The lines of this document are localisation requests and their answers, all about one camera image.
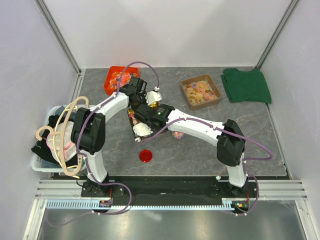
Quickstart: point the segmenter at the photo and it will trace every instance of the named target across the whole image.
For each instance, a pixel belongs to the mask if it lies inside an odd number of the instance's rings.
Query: aluminum frame
[[[63,52],[69,59],[72,68],[74,71],[79,75],[81,73],[81,68],[79,67],[75,57],[73,56],[70,48],[68,47],[68,44],[66,43],[66,40],[62,33],[60,32],[58,25],[56,24],[48,6],[46,5],[44,0],[34,0],[37,6],[39,7],[39,10],[41,11],[44,19],[48,23],[49,27],[52,30],[53,35],[55,36],[56,40],[58,41],[59,45],[61,46]]]
[[[300,180],[259,180],[259,188],[259,201],[295,201],[298,209],[297,214],[301,220],[307,240],[320,240],[316,220],[313,216],[307,194]],[[50,200],[106,200],[106,198],[101,197],[81,197],[81,190],[82,189],[76,184],[75,180],[41,180],[36,192],[23,240],[37,239],[45,209],[48,201]],[[225,198],[225,201],[229,200],[238,201],[243,199]],[[157,209],[174,210],[176,208],[162,206],[162,208],[157,207]],[[134,210],[144,210],[144,207],[137,206]]]
[[[85,74],[86,74],[86,69],[83,69],[81,73],[78,74],[70,102],[73,102],[74,100],[76,100],[77,97],[80,96],[80,91],[81,91],[82,83],[84,82]]]
[[[291,2],[289,3],[288,7],[286,8],[284,14],[282,15],[282,18],[280,19],[278,25],[276,26],[268,44],[266,45],[258,63],[256,64],[255,68],[257,68],[259,70],[262,68],[269,53],[271,52],[272,48],[274,47],[276,41],[278,40],[280,34],[284,30],[284,27],[286,26],[290,16],[292,15],[294,10],[298,6],[299,2],[300,2],[300,0],[291,0]]]

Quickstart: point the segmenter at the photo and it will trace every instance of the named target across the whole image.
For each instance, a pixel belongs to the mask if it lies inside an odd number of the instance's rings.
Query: green cloth
[[[251,71],[239,71],[236,68],[226,68],[221,78],[231,103],[243,101],[271,103],[270,92],[260,70],[254,68]]]

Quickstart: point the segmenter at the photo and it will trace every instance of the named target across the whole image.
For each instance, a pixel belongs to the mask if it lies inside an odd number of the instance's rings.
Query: white basket
[[[48,115],[46,116],[46,125],[49,124],[49,116],[51,115],[55,115],[55,112],[58,108],[60,108],[60,106],[54,106],[53,108],[50,109]],[[37,154],[32,153],[32,160],[31,160],[31,167],[34,171],[37,172],[43,172],[43,173],[63,173],[64,170],[62,169],[62,167],[57,167],[57,168],[43,168],[42,167],[42,158],[39,157]],[[86,164],[84,164],[81,167],[80,171],[83,171],[84,169],[86,169]]]

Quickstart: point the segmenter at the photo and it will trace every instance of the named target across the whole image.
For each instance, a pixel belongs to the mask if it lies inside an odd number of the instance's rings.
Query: red lid
[[[139,158],[142,162],[148,163],[152,159],[152,152],[145,149],[140,152]]]

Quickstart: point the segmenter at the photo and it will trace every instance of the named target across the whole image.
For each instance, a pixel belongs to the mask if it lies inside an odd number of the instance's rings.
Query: cable
[[[155,135],[153,135],[152,137],[148,138],[147,140],[145,141],[142,141],[141,143],[145,144],[145,143],[148,143],[150,141],[152,141],[153,139],[155,139],[159,134],[161,134],[165,129],[167,129],[170,125],[176,123],[176,122],[179,122],[179,121],[195,121],[195,122],[198,122],[198,123],[201,123],[201,124],[204,124],[210,128],[214,128],[214,126],[206,121],[203,121],[201,119],[197,119],[197,118],[193,118],[193,117],[187,117],[186,119],[184,118],[178,118],[178,119],[175,119],[171,122],[169,122],[167,125],[165,125],[163,128],[161,128]],[[273,154],[272,152],[264,145],[262,145],[261,143],[251,139],[251,138],[248,138],[248,137],[245,137],[245,136],[242,136],[242,135],[239,135],[239,134],[236,134],[236,133],[233,133],[233,132],[230,132],[230,131],[227,131],[227,130],[224,130],[224,129],[221,129],[221,128],[218,128],[216,127],[215,130],[218,130],[222,133],[225,133],[225,134],[228,134],[228,135],[231,135],[231,136],[234,136],[234,137],[237,137],[237,138],[240,138],[240,139],[243,139],[243,140],[246,140],[246,141],[249,141],[259,147],[261,147],[262,149],[264,149],[268,154],[269,156],[268,157],[263,157],[263,158],[259,158],[259,157],[245,157],[242,161],[246,161],[246,160],[260,160],[260,161],[266,161],[266,160],[271,160],[272,157],[273,157]]]
[[[250,194],[249,194],[249,192],[247,191],[247,192],[246,192],[246,201],[245,201],[244,204],[246,204],[247,202],[249,202],[249,200],[250,200]]]
[[[80,183],[78,183],[78,179],[75,180],[75,183],[76,183],[79,187],[81,187],[81,188],[84,187],[83,185],[81,185]]]
[[[247,213],[248,211],[242,210],[239,206],[236,206],[237,209],[239,209],[243,213]]]
[[[149,68],[151,68],[151,70],[154,72],[155,76],[156,76],[156,80],[157,80],[157,85],[156,87],[159,88],[160,86],[160,80],[159,80],[159,76],[156,72],[156,70],[151,66],[149,65],[148,63],[144,62],[144,61],[133,61],[132,63],[129,63],[124,69],[123,71],[121,72],[121,75],[120,75],[120,78],[119,78],[119,84],[118,84],[118,87],[116,89],[116,95],[118,95],[119,93],[119,90],[120,90],[120,82],[121,82],[121,79],[122,79],[122,76],[124,75],[125,71],[133,64],[143,64],[143,65],[146,65],[148,66]]]
[[[250,212],[255,208],[255,206],[257,205],[257,202],[258,202],[258,198],[259,198],[259,184],[258,184],[258,179],[257,179],[254,175],[249,175],[248,177],[249,177],[249,178],[253,178],[253,179],[255,180],[255,184],[256,184],[256,197],[255,197],[255,200],[254,200],[254,203],[253,203],[252,207],[249,208],[248,211],[246,211],[245,214],[250,213]],[[245,214],[244,214],[244,213],[238,213],[237,215],[238,215],[238,216],[244,216]]]
[[[127,185],[124,185],[123,183],[120,183],[120,182],[110,182],[110,183],[101,183],[101,182],[99,182],[99,181],[96,179],[96,177],[93,175],[93,173],[91,172],[91,169],[90,169],[90,166],[89,166],[89,162],[88,162],[88,158],[87,158],[87,157],[85,158],[85,165],[86,165],[86,168],[87,168],[87,170],[88,170],[88,174],[91,175],[92,179],[93,179],[97,184],[99,184],[99,185],[101,185],[101,186],[118,185],[118,186],[122,186],[122,187],[126,188],[126,189],[128,190],[128,192],[129,192],[129,201],[128,201],[127,205],[126,205],[123,209],[121,209],[121,210],[119,210],[119,211],[115,211],[115,212],[105,212],[105,213],[101,212],[100,214],[102,214],[102,215],[117,215],[117,214],[121,214],[121,213],[123,213],[124,211],[126,211],[127,208],[130,206],[131,201],[132,201],[132,193],[131,193],[131,191],[130,191],[130,188],[127,187]]]
[[[231,136],[234,136],[236,138],[240,138],[240,139],[243,139],[243,140],[246,140],[246,141],[249,141],[257,146],[259,146],[260,148],[262,148],[263,150],[265,150],[269,156],[268,157],[245,157],[242,161],[247,161],[247,160],[258,160],[258,161],[268,161],[268,160],[271,160],[273,158],[273,153],[266,147],[264,146],[263,144],[261,144],[260,142],[257,142],[256,140],[253,140],[251,138],[248,138],[246,136],[242,136],[242,135],[239,135],[239,134],[235,134],[233,132],[230,132],[230,131],[227,131],[227,130],[224,130],[224,129],[221,129],[219,127],[216,127],[215,130],[218,130],[222,133],[225,133],[225,134],[228,134],[228,135],[231,135]]]
[[[46,212],[45,213],[45,222],[52,228],[60,228],[60,227],[63,227],[65,225],[68,225],[68,224],[72,223],[73,221],[75,221],[77,219],[80,219],[80,218],[82,218],[82,217],[84,217],[86,215],[92,214],[92,213],[93,213],[92,211],[86,211],[85,213],[82,213],[81,215],[76,216],[75,218],[73,218],[73,219],[71,219],[71,220],[69,220],[69,221],[67,221],[65,223],[62,223],[62,224],[59,224],[59,225],[54,225],[49,221],[49,219],[48,219],[48,215],[49,214],[48,214],[48,212]]]

